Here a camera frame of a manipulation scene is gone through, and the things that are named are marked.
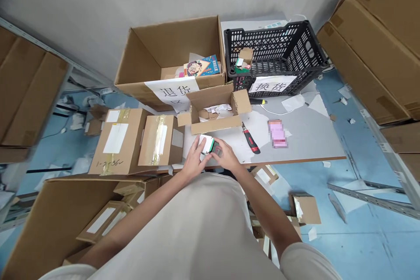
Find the open cardboard box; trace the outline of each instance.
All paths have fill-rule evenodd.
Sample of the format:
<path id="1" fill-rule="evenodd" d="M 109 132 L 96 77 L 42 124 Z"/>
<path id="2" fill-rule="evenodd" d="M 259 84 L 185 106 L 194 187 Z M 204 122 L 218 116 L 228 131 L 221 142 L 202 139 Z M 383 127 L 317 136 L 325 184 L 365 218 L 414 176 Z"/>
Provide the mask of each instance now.
<path id="1" fill-rule="evenodd" d="M 226 80 L 226 61 L 218 16 L 148 25 L 129 30 L 115 86 L 140 102 L 160 111 L 173 108 L 163 103 L 144 82 L 174 78 L 189 54 L 216 55 L 220 73 L 196 77 L 200 89 Z"/>
<path id="2" fill-rule="evenodd" d="M 86 247 L 76 237 L 96 214 L 108 201 L 122 199 L 113 192 L 118 182 L 143 183 L 147 198 L 164 178 L 83 174 L 45 181 L 1 278 L 36 280 L 61 266 Z"/>
<path id="3" fill-rule="evenodd" d="M 210 87 L 197 92 L 187 94 L 191 101 L 189 113 L 178 115 L 178 126 L 191 124 L 191 134 L 207 133 L 231 127 L 242 126 L 242 119 L 239 114 L 252 111 L 247 90 L 233 92 L 233 84 Z M 233 116 L 217 119 L 217 114 L 212 114 L 212 119 L 200 122 L 200 113 L 205 114 L 205 108 L 230 104 Z"/>

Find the paper sign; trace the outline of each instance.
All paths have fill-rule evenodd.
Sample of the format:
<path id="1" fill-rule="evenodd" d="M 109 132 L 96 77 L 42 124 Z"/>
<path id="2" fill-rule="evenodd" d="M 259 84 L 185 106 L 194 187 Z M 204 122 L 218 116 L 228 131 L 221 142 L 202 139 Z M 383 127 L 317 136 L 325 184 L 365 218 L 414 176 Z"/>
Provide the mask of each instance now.
<path id="1" fill-rule="evenodd" d="M 165 104 L 178 112 L 189 110 L 187 93 L 200 90 L 195 77 L 182 77 L 145 82 L 149 89 Z"/>
<path id="2" fill-rule="evenodd" d="M 128 124 L 112 124 L 111 131 L 106 140 L 104 153 L 119 153 L 126 136 Z"/>
<path id="3" fill-rule="evenodd" d="M 86 232 L 95 234 L 114 211 L 115 211 L 115 208 L 105 209 L 105 211 L 102 212 L 99 218 L 87 229 Z"/>
<path id="4" fill-rule="evenodd" d="M 249 93 L 283 92 L 296 79 L 296 76 L 257 77 Z"/>

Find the small cardboard box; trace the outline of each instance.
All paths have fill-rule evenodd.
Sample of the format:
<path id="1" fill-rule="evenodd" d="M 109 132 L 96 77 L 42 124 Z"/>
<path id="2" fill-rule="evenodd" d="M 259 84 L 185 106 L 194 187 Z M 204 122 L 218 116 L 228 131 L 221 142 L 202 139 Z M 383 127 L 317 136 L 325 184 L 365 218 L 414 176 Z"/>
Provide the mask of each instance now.
<path id="1" fill-rule="evenodd" d="M 179 115 L 179 125 L 191 124 L 191 134 L 207 133 L 211 131 L 242 126 L 239 114 L 252 111 L 248 92 L 240 90 L 233 92 L 233 84 L 210 87 L 187 94 L 191 101 L 189 113 Z M 230 104 L 233 116 L 200 122 L 199 112 L 207 107 Z"/>
<path id="2" fill-rule="evenodd" d="M 78 263 L 80 258 L 82 258 L 91 248 L 93 247 L 93 245 L 90 245 L 89 247 L 86 247 L 85 249 L 82 249 L 80 252 L 77 252 L 76 254 L 67 257 L 64 261 L 63 261 L 63 266 L 68 266 L 68 265 L 74 265 L 75 263 Z"/>
<path id="3" fill-rule="evenodd" d="M 96 244 L 130 211 L 131 208 L 122 201 L 109 201 L 76 239 Z"/>
<path id="4" fill-rule="evenodd" d="M 184 129 L 173 115 L 149 116 L 144 129 L 138 165 L 171 165 L 182 162 Z"/>
<path id="5" fill-rule="evenodd" d="M 137 165 L 146 119 L 150 115 L 142 108 L 108 111 L 89 174 L 129 175 L 155 169 Z"/>
<path id="6" fill-rule="evenodd" d="M 132 195 L 140 191 L 144 191 L 142 182 L 119 182 L 114 189 L 115 193 L 122 196 Z"/>
<path id="7" fill-rule="evenodd" d="M 131 28 L 115 86 L 158 112 L 173 110 L 145 82 L 173 78 L 178 67 L 189 62 L 190 53 L 216 55 L 220 61 L 220 73 L 196 77 L 200 89 L 225 83 L 226 60 L 218 16 Z"/>

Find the white label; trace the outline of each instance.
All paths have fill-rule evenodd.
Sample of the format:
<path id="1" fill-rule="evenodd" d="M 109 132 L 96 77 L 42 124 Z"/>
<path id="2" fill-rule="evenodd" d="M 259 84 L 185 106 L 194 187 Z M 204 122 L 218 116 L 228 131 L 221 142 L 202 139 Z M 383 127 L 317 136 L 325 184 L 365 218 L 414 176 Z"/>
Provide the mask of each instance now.
<path id="1" fill-rule="evenodd" d="M 262 179 L 263 182 L 268 183 L 271 178 L 268 176 L 268 174 L 266 173 L 266 171 L 264 171 L 263 169 L 260 169 L 257 172 L 257 175 Z"/>
<path id="2" fill-rule="evenodd" d="M 124 218 L 127 215 L 126 212 L 121 211 L 119 214 L 116 215 L 116 217 L 111 221 L 111 223 L 107 226 L 105 231 L 102 233 L 102 236 L 105 236 L 108 234 L 108 232 L 119 222 L 122 218 Z"/>
<path id="3" fill-rule="evenodd" d="M 363 118 L 369 118 L 371 116 L 366 109 L 362 109 L 360 114 L 362 114 Z"/>
<path id="4" fill-rule="evenodd" d="M 180 148 L 184 146 L 184 134 L 177 129 L 172 134 L 172 145 Z"/>
<path id="5" fill-rule="evenodd" d="M 128 124 L 112 124 L 108 139 L 105 143 L 104 153 L 119 153 L 123 145 Z"/>
<path id="6" fill-rule="evenodd" d="M 249 93 L 283 92 L 296 78 L 296 76 L 257 77 Z"/>
<path id="7" fill-rule="evenodd" d="M 381 147 L 382 152 L 385 152 L 385 153 L 391 153 L 392 152 L 392 148 L 389 145 L 389 143 L 379 143 L 379 146 Z"/>
<path id="8" fill-rule="evenodd" d="M 109 111 L 108 117 L 106 118 L 107 123 L 116 123 L 118 121 L 119 113 L 121 111 Z"/>
<path id="9" fill-rule="evenodd" d="M 144 84 L 165 104 L 178 112 L 189 111 L 187 93 L 199 91 L 196 77 L 182 77 L 159 81 L 148 81 Z"/>
<path id="10" fill-rule="evenodd" d="M 168 126 L 166 126 L 166 125 L 157 126 L 156 147 L 155 147 L 155 150 L 154 150 L 157 154 L 163 154 L 163 149 L 165 147 L 166 131 L 167 130 L 168 130 Z"/>
<path id="11" fill-rule="evenodd" d="M 106 208 L 99 218 L 90 226 L 90 228 L 87 229 L 87 232 L 95 234 L 114 211 L 115 208 Z"/>

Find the clear tape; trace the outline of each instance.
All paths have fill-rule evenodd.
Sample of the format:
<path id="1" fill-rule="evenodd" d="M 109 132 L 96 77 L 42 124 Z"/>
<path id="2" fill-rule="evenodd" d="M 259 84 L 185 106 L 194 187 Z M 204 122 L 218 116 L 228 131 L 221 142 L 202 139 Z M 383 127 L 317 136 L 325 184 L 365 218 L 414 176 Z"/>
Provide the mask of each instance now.
<path id="1" fill-rule="evenodd" d="M 121 109 L 118 115 L 118 119 L 115 123 L 128 123 L 129 115 L 130 115 L 129 108 Z M 99 176 L 108 176 L 108 175 L 114 174 L 114 171 L 112 170 L 112 167 L 116 163 L 114 159 L 114 155 L 115 153 L 107 153 L 106 163 L 102 169 L 102 172 L 99 174 Z"/>

